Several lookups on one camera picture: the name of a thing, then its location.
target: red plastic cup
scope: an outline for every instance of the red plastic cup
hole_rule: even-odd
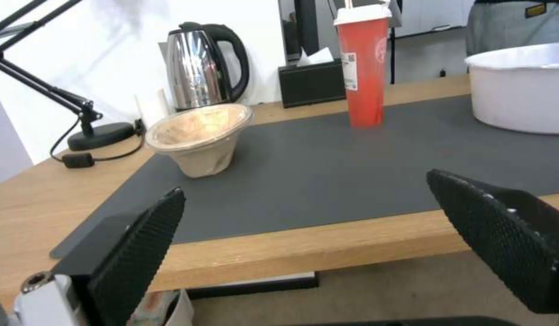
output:
[[[359,16],[354,10],[364,12],[360,12]],[[383,5],[338,10],[335,25],[340,39],[344,85],[352,127],[362,128],[382,123],[389,17],[390,11]]]

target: metal bolt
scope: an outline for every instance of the metal bolt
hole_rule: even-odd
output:
[[[46,285],[50,281],[54,280],[54,275],[51,272],[40,272],[36,273],[29,278],[27,278],[20,290],[22,293],[26,294],[33,290],[39,289],[42,285]]]

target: lamp base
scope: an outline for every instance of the lamp base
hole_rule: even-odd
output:
[[[73,151],[97,149],[118,143],[135,134],[133,126],[127,122],[117,122],[93,128],[94,135],[86,137],[83,132],[68,138],[68,147]]]

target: black tissue box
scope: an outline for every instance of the black tissue box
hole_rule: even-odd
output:
[[[278,68],[284,109],[346,99],[342,61]]]

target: red cup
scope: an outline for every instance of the red cup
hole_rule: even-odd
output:
[[[365,7],[340,10],[362,10]],[[388,18],[336,22],[352,127],[382,123]]]

